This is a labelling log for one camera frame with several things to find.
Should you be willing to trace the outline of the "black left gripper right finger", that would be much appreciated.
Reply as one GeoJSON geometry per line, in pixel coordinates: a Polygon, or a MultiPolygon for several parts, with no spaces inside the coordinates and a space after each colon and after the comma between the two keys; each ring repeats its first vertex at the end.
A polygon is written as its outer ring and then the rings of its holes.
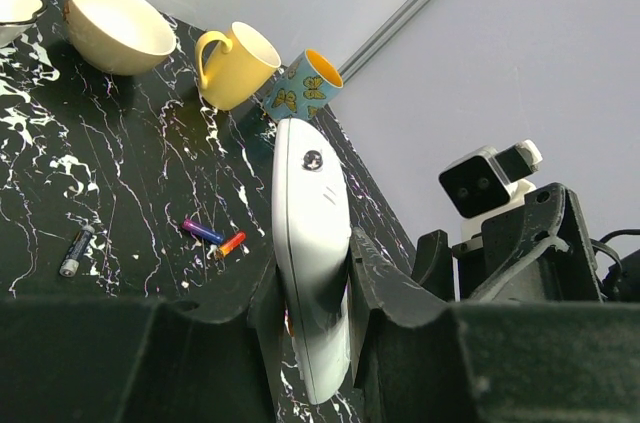
{"type": "Polygon", "coordinates": [[[361,229],[349,249],[353,380],[368,422],[635,422],[639,308],[447,303],[361,229]]]}

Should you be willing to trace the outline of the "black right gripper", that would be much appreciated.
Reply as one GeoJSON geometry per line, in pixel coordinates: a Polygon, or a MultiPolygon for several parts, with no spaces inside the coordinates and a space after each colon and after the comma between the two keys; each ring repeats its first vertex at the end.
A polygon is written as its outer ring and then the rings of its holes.
{"type": "Polygon", "coordinates": [[[443,230],[421,236],[413,280],[437,297],[477,302],[639,300],[639,255],[589,236],[579,198],[560,183],[484,220],[451,245],[443,230]]]}

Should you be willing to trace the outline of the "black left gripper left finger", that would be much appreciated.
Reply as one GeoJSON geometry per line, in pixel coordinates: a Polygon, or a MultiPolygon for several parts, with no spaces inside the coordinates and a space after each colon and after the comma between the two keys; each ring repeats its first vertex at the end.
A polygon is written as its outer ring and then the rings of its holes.
{"type": "Polygon", "coordinates": [[[284,298],[251,253],[186,298],[1,304],[5,422],[272,422],[284,298]]]}

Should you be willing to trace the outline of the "white remote control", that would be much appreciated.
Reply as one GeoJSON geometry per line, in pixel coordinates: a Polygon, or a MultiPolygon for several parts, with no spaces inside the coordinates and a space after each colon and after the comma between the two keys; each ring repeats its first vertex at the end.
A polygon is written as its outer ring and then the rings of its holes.
{"type": "Polygon", "coordinates": [[[309,401],[321,404],[339,390],[350,366],[351,222],[340,160],[304,120],[277,125],[271,215],[297,365],[309,401]]]}

